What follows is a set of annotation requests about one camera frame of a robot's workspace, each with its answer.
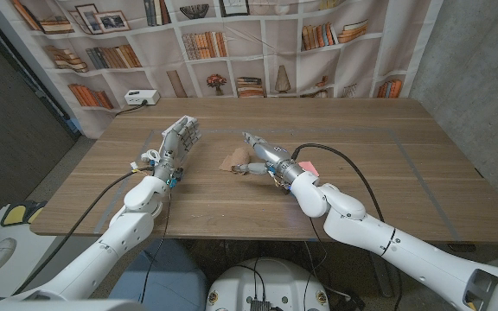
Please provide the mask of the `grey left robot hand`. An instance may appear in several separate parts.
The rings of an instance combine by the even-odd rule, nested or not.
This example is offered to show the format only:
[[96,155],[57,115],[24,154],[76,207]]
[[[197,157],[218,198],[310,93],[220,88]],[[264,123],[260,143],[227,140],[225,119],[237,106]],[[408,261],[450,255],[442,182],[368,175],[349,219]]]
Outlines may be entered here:
[[154,176],[168,179],[185,163],[189,151],[201,138],[199,123],[195,117],[184,116],[163,133],[163,142],[158,151],[160,158]]

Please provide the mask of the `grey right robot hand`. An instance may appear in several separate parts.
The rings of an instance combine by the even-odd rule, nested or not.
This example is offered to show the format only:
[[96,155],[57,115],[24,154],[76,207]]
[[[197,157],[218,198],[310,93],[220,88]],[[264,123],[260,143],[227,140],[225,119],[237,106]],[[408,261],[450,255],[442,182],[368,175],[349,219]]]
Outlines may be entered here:
[[264,138],[244,132],[245,142],[255,151],[257,158],[264,162],[237,164],[232,166],[235,173],[248,173],[252,175],[273,174],[282,177],[291,165],[291,154],[283,147],[268,143]]

